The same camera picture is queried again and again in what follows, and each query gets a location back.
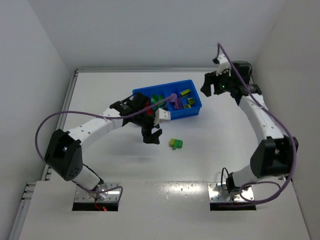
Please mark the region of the red lego brick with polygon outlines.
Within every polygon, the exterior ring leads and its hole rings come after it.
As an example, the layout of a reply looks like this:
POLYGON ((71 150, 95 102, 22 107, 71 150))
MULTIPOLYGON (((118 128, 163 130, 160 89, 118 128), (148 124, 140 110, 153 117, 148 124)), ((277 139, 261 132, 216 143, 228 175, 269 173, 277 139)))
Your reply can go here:
POLYGON ((153 114, 153 109, 152 109, 152 108, 148 109, 148 110, 146 111, 146 113, 147 113, 149 116, 151 116, 151 115, 153 114))

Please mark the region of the green lime lego piece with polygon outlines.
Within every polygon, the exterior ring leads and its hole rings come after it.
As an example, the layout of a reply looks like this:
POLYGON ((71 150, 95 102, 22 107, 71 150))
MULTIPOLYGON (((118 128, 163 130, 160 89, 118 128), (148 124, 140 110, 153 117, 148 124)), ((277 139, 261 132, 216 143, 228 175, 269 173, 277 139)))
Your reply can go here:
POLYGON ((169 142, 169 146, 173 149, 181 149, 183 147, 183 141, 180 139, 172 138, 169 142))

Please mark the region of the small green lego brick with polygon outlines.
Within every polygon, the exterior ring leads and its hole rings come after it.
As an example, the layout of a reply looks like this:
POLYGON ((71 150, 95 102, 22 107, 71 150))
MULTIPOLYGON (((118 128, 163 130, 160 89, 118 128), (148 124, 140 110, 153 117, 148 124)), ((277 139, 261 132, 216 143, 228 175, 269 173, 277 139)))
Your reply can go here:
POLYGON ((157 94, 152 94, 152 95, 151 95, 151 99, 152 99, 153 101, 159 101, 159 96, 158 96, 157 94))

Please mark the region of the lime long lego brick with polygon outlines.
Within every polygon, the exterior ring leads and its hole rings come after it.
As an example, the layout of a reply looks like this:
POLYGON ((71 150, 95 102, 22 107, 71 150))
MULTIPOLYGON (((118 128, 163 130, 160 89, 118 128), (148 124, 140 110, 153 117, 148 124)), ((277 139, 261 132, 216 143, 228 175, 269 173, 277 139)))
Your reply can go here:
POLYGON ((185 90, 183 90, 183 91, 180 92, 180 97, 181 97, 181 98, 185 98, 185 97, 189 96, 190 93, 191 93, 191 90, 190 90, 190 89, 185 89, 185 90))

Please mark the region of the purple square lego brick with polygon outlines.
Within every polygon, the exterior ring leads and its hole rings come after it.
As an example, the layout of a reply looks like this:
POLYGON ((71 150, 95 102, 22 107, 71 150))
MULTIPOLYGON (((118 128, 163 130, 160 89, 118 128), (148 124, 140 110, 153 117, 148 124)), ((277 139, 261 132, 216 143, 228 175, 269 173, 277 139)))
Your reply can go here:
POLYGON ((183 102, 181 98, 177 98, 174 102, 174 109, 175 110, 182 110, 184 108, 183 102))

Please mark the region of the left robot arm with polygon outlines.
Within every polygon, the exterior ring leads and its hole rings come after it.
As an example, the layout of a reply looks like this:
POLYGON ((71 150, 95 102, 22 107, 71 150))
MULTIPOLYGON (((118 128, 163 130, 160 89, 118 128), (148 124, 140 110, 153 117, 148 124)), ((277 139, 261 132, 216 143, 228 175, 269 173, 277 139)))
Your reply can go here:
POLYGON ((138 92, 111 104, 98 117, 82 125, 67 131, 57 129, 51 135, 44 155, 45 163, 65 181, 72 181, 89 193, 103 191, 104 181, 83 163, 83 152, 106 134, 128 123, 141 128, 144 143, 158 145, 162 129, 157 115, 146 110, 148 101, 138 92))

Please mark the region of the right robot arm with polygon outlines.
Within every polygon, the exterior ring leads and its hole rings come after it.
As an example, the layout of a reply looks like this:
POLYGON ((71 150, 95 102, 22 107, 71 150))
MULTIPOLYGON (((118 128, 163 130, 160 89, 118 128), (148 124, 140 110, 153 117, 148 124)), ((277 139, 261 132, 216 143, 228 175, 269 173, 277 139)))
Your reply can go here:
POLYGON ((293 166, 293 152, 299 144, 296 138, 290 140, 285 130, 267 114, 261 89, 250 82, 251 64, 246 61, 229 63, 223 55, 214 58, 213 62, 217 69, 204 75, 200 91, 206 97, 230 93, 247 116, 258 142, 249 165, 228 174, 226 190, 236 193, 244 184, 288 175, 293 166))

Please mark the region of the blue divided plastic bin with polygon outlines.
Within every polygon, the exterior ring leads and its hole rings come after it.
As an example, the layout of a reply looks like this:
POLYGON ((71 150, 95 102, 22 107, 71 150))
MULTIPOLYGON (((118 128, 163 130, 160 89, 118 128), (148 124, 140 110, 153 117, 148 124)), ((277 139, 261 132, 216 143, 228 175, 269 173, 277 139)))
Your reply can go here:
POLYGON ((167 100, 153 108, 155 111, 159 108, 168 110, 172 120, 196 116, 202 107, 200 97, 191 79, 136 88, 132 91, 133 94, 137 92, 149 98, 148 106, 175 94, 175 99, 167 100))

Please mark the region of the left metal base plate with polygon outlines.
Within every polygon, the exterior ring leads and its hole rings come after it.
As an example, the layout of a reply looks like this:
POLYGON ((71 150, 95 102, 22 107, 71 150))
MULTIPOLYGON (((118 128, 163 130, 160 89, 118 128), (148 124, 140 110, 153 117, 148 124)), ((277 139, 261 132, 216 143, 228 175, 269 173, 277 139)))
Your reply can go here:
POLYGON ((77 186, 74 194, 75 203, 106 203, 116 204, 120 201, 123 193, 123 187, 119 182, 105 182, 97 186, 92 192, 77 186))

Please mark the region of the metal base plate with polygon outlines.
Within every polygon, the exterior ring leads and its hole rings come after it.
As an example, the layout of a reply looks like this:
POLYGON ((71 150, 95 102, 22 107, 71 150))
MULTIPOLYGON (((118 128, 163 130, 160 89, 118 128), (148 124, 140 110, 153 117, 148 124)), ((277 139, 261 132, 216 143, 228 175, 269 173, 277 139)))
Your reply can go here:
POLYGON ((120 201, 123 193, 123 187, 119 182, 105 182, 97 186, 92 192, 77 186, 74 194, 75 203, 106 203, 116 204, 120 201))
POLYGON ((241 195, 239 193, 228 193, 227 190, 223 189, 220 182, 208 182, 207 187, 210 203, 247 203, 245 199, 251 201, 255 199, 252 187, 243 190, 241 195))

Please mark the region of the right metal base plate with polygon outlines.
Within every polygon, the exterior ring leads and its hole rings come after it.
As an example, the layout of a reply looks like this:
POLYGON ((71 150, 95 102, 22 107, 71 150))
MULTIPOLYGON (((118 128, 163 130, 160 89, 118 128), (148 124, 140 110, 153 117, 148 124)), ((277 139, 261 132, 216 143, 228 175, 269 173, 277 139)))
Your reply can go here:
POLYGON ((239 193, 228 193, 227 190, 223 189, 220 182, 208 182, 207 187, 210 203, 247 203, 245 199, 251 201, 255 199, 252 187, 243 190, 241 195, 239 193))

